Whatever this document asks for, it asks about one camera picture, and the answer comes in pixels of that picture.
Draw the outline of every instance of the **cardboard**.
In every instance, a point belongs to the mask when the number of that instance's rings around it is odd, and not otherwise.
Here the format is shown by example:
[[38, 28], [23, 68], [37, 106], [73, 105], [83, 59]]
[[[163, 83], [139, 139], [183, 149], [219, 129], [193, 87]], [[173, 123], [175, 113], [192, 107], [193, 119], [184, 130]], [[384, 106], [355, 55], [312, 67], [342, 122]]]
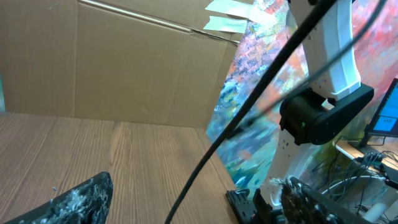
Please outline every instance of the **cardboard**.
[[208, 4], [1, 1], [7, 111], [205, 127], [241, 38]]

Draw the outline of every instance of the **computer monitor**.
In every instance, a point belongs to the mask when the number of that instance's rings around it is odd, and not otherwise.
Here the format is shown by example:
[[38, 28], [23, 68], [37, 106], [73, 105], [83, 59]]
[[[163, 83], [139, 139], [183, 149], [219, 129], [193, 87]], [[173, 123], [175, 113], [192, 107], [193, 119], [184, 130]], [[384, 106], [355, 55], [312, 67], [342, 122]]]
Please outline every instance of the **computer monitor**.
[[349, 144], [363, 153], [375, 152], [373, 148], [366, 147], [371, 136], [398, 138], [398, 78], [392, 81], [371, 122], [366, 126], [362, 140]]

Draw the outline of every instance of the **floral backdrop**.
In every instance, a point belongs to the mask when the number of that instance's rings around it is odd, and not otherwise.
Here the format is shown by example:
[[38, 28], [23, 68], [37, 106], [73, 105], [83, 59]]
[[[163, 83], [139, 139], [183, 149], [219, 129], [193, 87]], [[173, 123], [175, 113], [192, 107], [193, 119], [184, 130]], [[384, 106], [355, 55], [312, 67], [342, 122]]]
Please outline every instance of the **floral backdrop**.
[[[261, 24], [248, 22], [246, 33], [241, 39], [206, 130], [212, 141], [232, 119], [279, 50], [297, 29], [294, 18], [288, 13], [286, 0], [257, 0], [254, 4], [259, 9], [274, 15], [278, 23], [271, 29], [266, 29]], [[376, 4], [376, 0], [356, 0], [353, 3], [354, 35], [367, 21]], [[354, 47], [362, 82], [372, 86], [375, 95], [372, 102], [341, 132], [345, 136], [358, 138], [362, 135], [361, 130], [370, 121], [392, 79], [398, 74], [398, 41], [395, 41], [398, 37], [397, 16], [398, 0], [389, 0], [375, 24]], [[306, 73], [307, 64], [303, 48], [300, 46], [246, 117], [258, 113], [281, 94], [291, 90], [305, 78]], [[237, 188], [255, 189], [263, 183], [277, 146], [279, 120], [279, 107], [276, 107], [244, 134], [224, 142], [218, 149], [217, 153]], [[327, 167], [316, 171], [314, 167], [326, 158], [334, 157], [335, 153], [331, 144], [319, 148], [310, 158], [307, 170], [301, 179], [313, 186], [322, 187]], [[348, 159], [340, 156], [339, 161], [347, 163]], [[385, 190], [380, 182], [372, 183], [368, 189]]]

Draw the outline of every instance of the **wooden desk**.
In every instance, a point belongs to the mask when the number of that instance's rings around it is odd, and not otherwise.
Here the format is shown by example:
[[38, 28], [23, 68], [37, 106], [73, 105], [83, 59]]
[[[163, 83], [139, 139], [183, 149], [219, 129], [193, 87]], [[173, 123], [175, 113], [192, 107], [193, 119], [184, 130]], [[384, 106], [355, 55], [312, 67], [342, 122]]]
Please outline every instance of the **wooden desk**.
[[[398, 142], [386, 142], [383, 146], [370, 146], [373, 147], [375, 150], [382, 152], [382, 151], [392, 151], [398, 154]], [[364, 154], [348, 144], [348, 141], [339, 141], [336, 145], [336, 149], [346, 155], [349, 159], [355, 159], [357, 157], [363, 157]], [[382, 163], [398, 170], [398, 163], [388, 157], [382, 160]]]
[[[0, 115], [0, 223], [104, 170], [114, 184], [107, 223], [164, 223], [208, 144], [194, 128]], [[213, 156], [173, 223], [237, 223], [225, 197], [231, 189]]]

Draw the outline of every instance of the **monitor stand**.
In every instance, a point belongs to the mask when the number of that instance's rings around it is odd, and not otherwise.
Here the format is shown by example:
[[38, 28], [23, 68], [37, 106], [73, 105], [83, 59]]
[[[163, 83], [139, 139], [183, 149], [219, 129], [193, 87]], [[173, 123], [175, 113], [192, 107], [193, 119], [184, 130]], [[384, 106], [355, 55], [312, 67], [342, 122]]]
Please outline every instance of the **monitor stand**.
[[363, 145], [361, 144], [361, 142], [357, 142], [357, 141], [348, 141], [348, 144], [350, 146], [353, 146], [354, 148], [356, 148], [359, 152], [362, 152], [363, 154], [372, 152], [375, 154], [379, 154], [380, 152], [375, 150], [373, 147], [371, 146], [367, 146], [367, 145]]

